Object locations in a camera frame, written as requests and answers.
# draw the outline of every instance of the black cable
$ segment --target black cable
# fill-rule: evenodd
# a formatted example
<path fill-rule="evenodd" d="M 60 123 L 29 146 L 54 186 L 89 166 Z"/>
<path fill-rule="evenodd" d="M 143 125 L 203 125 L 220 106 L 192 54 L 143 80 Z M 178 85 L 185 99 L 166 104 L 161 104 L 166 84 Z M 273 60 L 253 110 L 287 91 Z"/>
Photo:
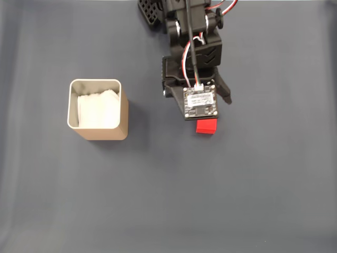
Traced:
<path fill-rule="evenodd" d="M 195 47 L 194 47 L 194 41 L 193 41 L 191 0 L 186 0 L 186 11 L 187 11 L 187 25 L 189 27 L 189 38 L 190 38 L 190 43 L 191 43 L 192 65 L 193 65 L 196 82 L 197 84 L 200 84 L 198 68 L 196 67 Z"/>

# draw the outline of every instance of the gray tabletop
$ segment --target gray tabletop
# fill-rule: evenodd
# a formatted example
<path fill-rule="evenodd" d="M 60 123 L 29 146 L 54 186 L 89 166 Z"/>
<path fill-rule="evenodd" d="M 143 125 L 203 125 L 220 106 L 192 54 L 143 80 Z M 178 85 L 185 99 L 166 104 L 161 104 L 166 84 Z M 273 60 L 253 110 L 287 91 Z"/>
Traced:
<path fill-rule="evenodd" d="M 213 136 L 163 98 L 168 38 L 135 2 L 21 11 L 1 58 L 1 252 L 337 251 L 333 7 L 239 2 L 226 15 L 219 70 L 233 104 L 219 103 Z M 76 78 L 121 81 L 126 140 L 67 126 Z"/>

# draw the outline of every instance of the white wire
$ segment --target white wire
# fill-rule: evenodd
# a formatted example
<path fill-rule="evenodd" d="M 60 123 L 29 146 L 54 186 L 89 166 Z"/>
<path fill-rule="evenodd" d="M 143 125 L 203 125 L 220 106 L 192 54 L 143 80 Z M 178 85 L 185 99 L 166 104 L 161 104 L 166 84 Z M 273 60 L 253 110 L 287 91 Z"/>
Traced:
<path fill-rule="evenodd" d="M 193 40 L 197 39 L 198 41 L 201 42 L 201 44 L 205 45 L 205 40 L 203 39 L 203 34 L 200 33 L 200 36 L 194 36 L 193 37 Z M 189 87 L 191 87 L 191 84 L 190 84 L 190 80 L 189 78 L 187 77 L 187 73 L 186 73 L 186 59 L 187 59 L 187 55 L 189 53 L 189 49 L 190 49 L 190 46 L 191 46 L 191 42 L 189 41 L 187 44 L 186 44 L 186 47 L 184 49 L 184 53 L 183 53 L 183 58 L 182 58 L 182 68 L 183 68 L 183 74 L 184 74 L 184 77 L 185 77 L 185 80 L 187 82 L 187 85 Z"/>

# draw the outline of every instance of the red block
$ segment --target red block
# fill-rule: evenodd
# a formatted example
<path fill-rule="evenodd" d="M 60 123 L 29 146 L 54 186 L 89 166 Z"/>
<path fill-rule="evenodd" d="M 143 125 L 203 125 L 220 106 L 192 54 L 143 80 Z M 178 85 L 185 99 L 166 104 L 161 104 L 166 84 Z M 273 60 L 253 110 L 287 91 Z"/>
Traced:
<path fill-rule="evenodd" d="M 217 119 L 197 120 L 196 132 L 214 134 L 216 131 Z"/>

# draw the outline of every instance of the red wire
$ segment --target red wire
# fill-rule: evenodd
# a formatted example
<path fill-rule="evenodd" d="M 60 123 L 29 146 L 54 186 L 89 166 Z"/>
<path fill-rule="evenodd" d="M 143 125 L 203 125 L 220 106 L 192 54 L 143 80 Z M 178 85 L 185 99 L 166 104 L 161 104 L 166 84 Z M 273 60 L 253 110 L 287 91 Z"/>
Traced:
<path fill-rule="evenodd" d="M 235 5 L 237 4 L 237 0 L 234 0 L 230 6 L 228 6 L 223 12 L 222 15 L 225 15 L 226 13 L 228 13 Z"/>

